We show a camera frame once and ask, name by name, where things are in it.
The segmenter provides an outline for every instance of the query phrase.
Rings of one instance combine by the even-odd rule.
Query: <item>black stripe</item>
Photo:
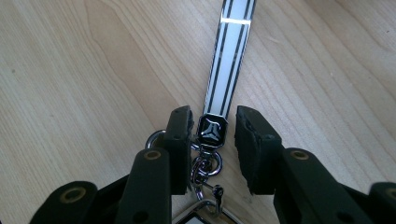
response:
[[[244,15],[244,19],[245,20],[247,19],[249,8],[250,8],[250,0],[247,1],[247,7],[245,9],[245,15]],[[233,55],[233,65],[231,66],[231,73],[230,73],[230,76],[228,77],[227,88],[226,88],[226,92],[224,94],[223,102],[222,102],[222,105],[221,105],[221,110],[220,110],[220,114],[221,115],[222,115],[222,113],[224,111],[225,104],[227,103],[227,95],[228,95],[228,92],[230,90],[231,80],[233,79],[233,70],[234,70],[235,61],[236,61],[235,58],[238,55],[238,51],[239,51],[239,48],[240,48],[240,45],[241,45],[242,34],[244,33],[245,26],[246,25],[242,25],[241,26],[241,31],[239,32],[238,44],[236,45],[235,53]],[[241,60],[239,61],[239,64],[237,66],[236,72],[238,72],[240,64],[242,62],[242,54],[241,54]],[[233,83],[233,89],[235,88],[235,84],[236,84],[236,80],[237,79],[238,79],[238,74],[235,75],[235,82]],[[228,109],[227,109],[227,114],[225,114],[225,116],[224,116],[224,118],[226,118],[226,119],[227,119],[227,115],[228,115],[228,110],[230,109],[229,107],[230,107],[232,98],[233,98],[233,90],[232,90],[232,94],[231,94],[231,98],[230,98],[230,103],[229,103],[229,106],[228,106]]]
[[[233,0],[231,0],[230,1],[230,5],[229,5],[229,8],[228,8],[228,12],[227,12],[227,18],[229,18],[230,17],[230,14],[231,14],[231,9],[233,8]],[[220,33],[220,29],[221,29],[221,22],[219,23],[219,30],[218,30],[218,37],[217,37],[217,39],[219,38],[219,33]],[[224,27],[224,34],[223,34],[223,38],[221,39],[221,47],[220,47],[220,53],[219,53],[219,61],[218,61],[218,66],[217,66],[217,70],[216,70],[216,74],[215,74],[215,80],[214,80],[214,82],[213,82],[213,88],[212,88],[212,92],[211,92],[211,95],[210,95],[210,101],[209,101],[209,106],[208,106],[208,108],[207,108],[207,113],[210,113],[210,109],[211,109],[211,107],[212,107],[212,103],[213,103],[213,97],[214,97],[214,95],[215,95],[215,91],[216,91],[216,84],[217,84],[217,82],[218,82],[218,77],[219,77],[219,67],[220,67],[220,64],[221,64],[221,58],[222,58],[222,52],[223,52],[223,49],[224,49],[224,40],[225,40],[225,37],[226,37],[226,35],[227,35],[227,29],[228,29],[228,23],[225,23],[225,27]],[[215,51],[215,57],[213,57],[213,63],[215,62],[215,60],[216,60],[216,51]]]

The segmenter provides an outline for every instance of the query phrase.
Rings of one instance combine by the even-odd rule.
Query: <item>keychain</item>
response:
[[[224,0],[219,20],[215,53],[205,98],[204,113],[199,119],[197,133],[191,138],[191,149],[199,152],[192,162],[191,185],[198,203],[177,217],[173,223],[241,223],[222,208],[224,188],[207,184],[209,177],[218,175],[222,158],[217,150],[224,145],[227,116],[233,91],[244,56],[255,0]],[[154,133],[147,141],[151,148],[161,141],[165,131]],[[212,192],[215,201],[208,200],[204,188]]]

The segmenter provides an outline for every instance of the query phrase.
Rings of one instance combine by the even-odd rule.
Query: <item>wooden table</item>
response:
[[[0,220],[27,223],[55,189],[127,175],[151,133],[190,105],[195,121],[222,2],[2,0]],[[341,183],[396,182],[396,2],[257,0],[233,98],[225,207],[277,223],[251,196],[233,146],[237,105],[259,110],[285,147],[315,153]],[[195,202],[173,198],[173,214]]]

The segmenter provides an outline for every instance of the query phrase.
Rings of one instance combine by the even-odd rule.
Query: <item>white logo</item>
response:
[[[219,125],[216,125],[215,123],[210,123],[209,127],[201,132],[201,135],[204,138],[211,138],[213,140],[219,141],[220,135],[217,127],[219,127]]]

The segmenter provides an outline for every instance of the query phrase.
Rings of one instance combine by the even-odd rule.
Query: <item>wood grain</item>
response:
[[[170,112],[203,109],[221,1],[2,0],[0,220],[28,223],[55,189],[129,173]],[[233,134],[261,111],[285,147],[343,184],[396,182],[396,2],[257,0],[231,107],[225,165],[210,180],[246,223],[277,223],[251,196]],[[173,214],[195,201],[174,197]]]

